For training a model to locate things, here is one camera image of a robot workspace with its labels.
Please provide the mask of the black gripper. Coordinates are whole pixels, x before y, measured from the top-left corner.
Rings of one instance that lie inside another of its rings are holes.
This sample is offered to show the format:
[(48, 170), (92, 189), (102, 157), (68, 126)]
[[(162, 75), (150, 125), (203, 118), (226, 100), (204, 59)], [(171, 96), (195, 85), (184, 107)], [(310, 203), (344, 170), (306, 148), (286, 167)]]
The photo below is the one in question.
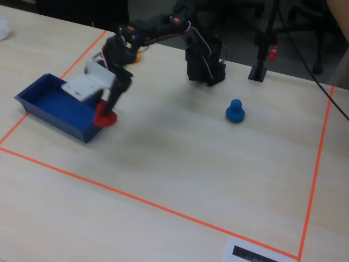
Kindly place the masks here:
[(104, 108), (104, 115), (109, 115), (117, 100), (121, 96), (121, 91), (125, 92), (132, 83), (132, 73), (128, 72), (124, 66), (134, 62), (134, 54), (129, 52), (121, 38), (117, 35), (107, 38), (103, 46), (103, 55), (106, 67), (116, 75), (116, 80), (110, 89), (110, 95), (105, 105), (102, 99), (104, 90), (99, 90), (94, 95), (94, 108)]

